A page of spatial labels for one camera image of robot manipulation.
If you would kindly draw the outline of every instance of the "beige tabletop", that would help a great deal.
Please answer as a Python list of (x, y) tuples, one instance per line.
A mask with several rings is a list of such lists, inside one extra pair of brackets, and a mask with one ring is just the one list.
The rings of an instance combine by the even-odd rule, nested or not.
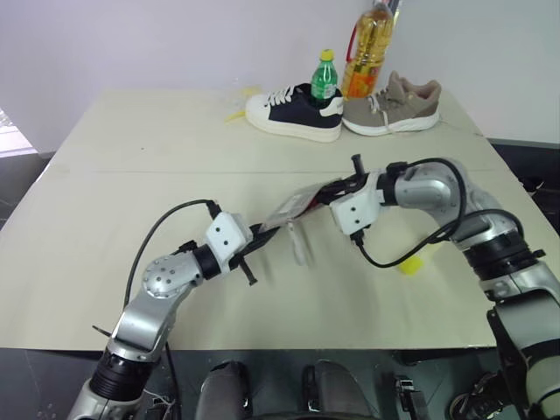
[[(137, 248), (160, 214), (211, 198), (263, 221), (294, 190), (346, 176), (350, 156), (368, 169), (396, 160), (460, 160), (471, 180), (515, 213), (528, 243), (560, 274), (560, 242), (532, 199), (448, 94), (443, 121), (420, 133), (356, 136), (336, 143), (272, 136), (243, 119), (224, 122), (215, 92), (112, 92), (84, 115), (0, 232), (0, 347), (99, 350), (121, 311)], [(140, 267), (200, 240), (204, 208), (172, 216)], [(375, 269), (338, 231), (328, 209), (302, 228), (307, 267), (281, 231), (248, 257), (259, 279), (236, 271), (198, 288), (179, 308), (176, 349), (428, 348), (491, 346), (486, 301), (464, 257), (445, 244), (414, 276)], [(391, 209), (367, 232), (379, 260), (408, 250), (436, 228), (426, 214)]]

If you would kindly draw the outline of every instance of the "beige sneaker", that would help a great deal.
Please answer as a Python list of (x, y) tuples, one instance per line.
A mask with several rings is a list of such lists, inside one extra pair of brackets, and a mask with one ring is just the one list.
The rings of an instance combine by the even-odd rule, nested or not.
[(363, 136), (426, 130), (439, 121), (440, 94), (435, 80), (416, 86), (393, 72), (381, 92), (345, 101), (342, 122)]

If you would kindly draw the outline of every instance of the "white wall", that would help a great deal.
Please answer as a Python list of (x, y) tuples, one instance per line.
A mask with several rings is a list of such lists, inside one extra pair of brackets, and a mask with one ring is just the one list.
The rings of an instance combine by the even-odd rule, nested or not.
[[(386, 74), (438, 78), (490, 137), (558, 143), (558, 1), (404, 1)], [(3, 0), (0, 104), (54, 151), (109, 88), (309, 80), (368, 0)]]

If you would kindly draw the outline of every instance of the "black cable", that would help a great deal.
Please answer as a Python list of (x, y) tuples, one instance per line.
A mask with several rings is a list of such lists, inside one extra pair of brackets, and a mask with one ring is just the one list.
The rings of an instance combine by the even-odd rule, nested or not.
[[(509, 219), (511, 219), (511, 221), (515, 224), (516, 228), (517, 228), (517, 232), (519, 233), (519, 235), (521, 236), (521, 238), (525, 235), (524, 231), (523, 231), (523, 226), (522, 223), (520, 222), (520, 220), (512, 213), (506, 211), (506, 210), (502, 210), (500, 208), (488, 208), (485, 210), (479, 210), (477, 212), (472, 212), (469, 214), (465, 214), (465, 216), (463, 217), (463, 221), (472, 219), (474, 217), (477, 216), (481, 216), (482, 214), (501, 214), (503, 216), (508, 217)], [(413, 249), (411, 249), (409, 252), (407, 252), (405, 255), (401, 256), (400, 258), (394, 260), (393, 262), (387, 262), (387, 263), (380, 263), (377, 262), (376, 260), (374, 260), (366, 251), (366, 249), (364, 248), (364, 244), (363, 244), (363, 240), (361, 239), (363, 237), (363, 233), (362, 235), (356, 235), (354, 238), (352, 238), (354, 240), (354, 242), (356, 243), (356, 246), (358, 247), (358, 249), (360, 250), (361, 254), (364, 256), (364, 258), (366, 258), (367, 262), (374, 265), (375, 267), (377, 267), (378, 269), (387, 269), (389, 267), (395, 267), (396, 265), (399, 265), (400, 263), (408, 260), (409, 258), (411, 258), (416, 252), (418, 252), (420, 249), (422, 249), (423, 247), (425, 247), (426, 245), (433, 243), (431, 242), (434, 238), (437, 238), (440, 234), (442, 234), (443, 232), (445, 232), (447, 229), (449, 229), (454, 223), (456, 222), (456, 220), (452, 220), (449, 223), (447, 223), (446, 225), (442, 226), (440, 229), (436, 230), (433, 234), (429, 235), (427, 238), (425, 238), (423, 241), (420, 241), (420, 243), (418, 243)]]
[[(144, 253), (144, 250), (146, 249), (146, 246), (150, 242), (151, 237), (154, 235), (156, 230), (159, 228), (159, 225), (161, 225), (165, 221), (165, 219), (167, 219), (172, 214), (176, 213), (178, 210), (180, 210), (182, 208), (190, 207), (190, 206), (195, 206), (195, 205), (198, 205), (198, 204), (206, 204), (206, 206), (208, 207), (208, 211), (210, 212), (210, 215), (213, 218), (215, 218), (218, 215), (218, 213), (220, 212), (220, 207), (214, 201), (212, 201), (210, 199), (194, 199), (192, 201), (187, 201), (186, 203), (181, 203), (181, 204), (175, 206), (174, 208), (168, 210), (159, 219), (157, 219), (156, 223), (154, 223), (154, 225), (151, 227), (150, 231), (148, 232), (146, 237), (143, 239), (142, 245), (140, 245), (140, 248), (136, 252), (136, 256), (134, 257), (134, 262), (132, 263), (132, 267), (130, 267), (129, 278), (127, 279), (126, 290), (124, 291), (124, 305), (123, 305), (123, 308), (126, 307), (126, 305), (129, 304), (130, 292), (132, 290), (132, 283), (134, 281), (134, 275), (137, 272), (138, 263), (140, 262), (140, 258), (142, 257), (142, 254)], [(175, 416), (176, 416), (177, 419), (180, 419), (182, 414), (181, 414), (181, 394), (180, 394), (180, 390), (179, 390), (179, 380), (177, 379), (177, 373), (175, 371), (175, 365), (173, 364), (172, 351), (169, 348), (169, 343), (168, 342), (165, 342), (165, 354), (167, 356), (167, 362), (168, 362), (169, 371), (170, 371), (170, 374), (171, 374), (171, 381), (173, 382), (173, 388), (174, 388), (173, 392), (175, 393), (175, 405), (174, 405)]]
[(459, 226), (461, 226), (461, 223), (463, 222), (464, 218), (465, 218), (465, 211), (466, 211), (466, 185), (465, 185), (465, 180), (463, 179), (463, 176), (461, 175), (461, 172), (459, 172), (459, 169), (457, 169), (457, 166), (447, 160), (447, 159), (443, 159), (441, 157), (430, 157), (427, 159), (421, 159), (421, 160), (417, 160), (416, 162), (412, 162), (411, 164), (409, 164), (409, 168), (414, 167), (414, 166), (418, 166), (421, 164), (430, 164), (430, 163), (437, 163), (437, 164), (442, 164), (447, 166), (451, 172), (453, 172), (453, 175), (455, 176), (455, 179), (457, 180), (457, 184), (458, 184), (458, 194), (459, 194), (459, 203), (458, 203), (458, 215), (457, 218), (453, 220), (452, 223), (448, 223), (448, 231), (443, 230), (441, 233), (444, 233), (442, 236), (436, 236), (434, 238), (432, 238), (430, 240), (430, 243), (438, 243), (438, 242), (442, 242), (442, 241), (448, 241), (449, 238), (452, 237), (453, 234), (455, 234), (457, 232), (457, 230), (459, 229)]

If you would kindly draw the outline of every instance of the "green bottle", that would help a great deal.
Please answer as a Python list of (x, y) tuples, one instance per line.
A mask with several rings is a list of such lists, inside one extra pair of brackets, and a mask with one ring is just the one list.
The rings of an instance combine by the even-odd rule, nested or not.
[(326, 105), (334, 96), (339, 79), (333, 65), (333, 50), (323, 50), (320, 59), (321, 62), (311, 78), (311, 100), (318, 107)]

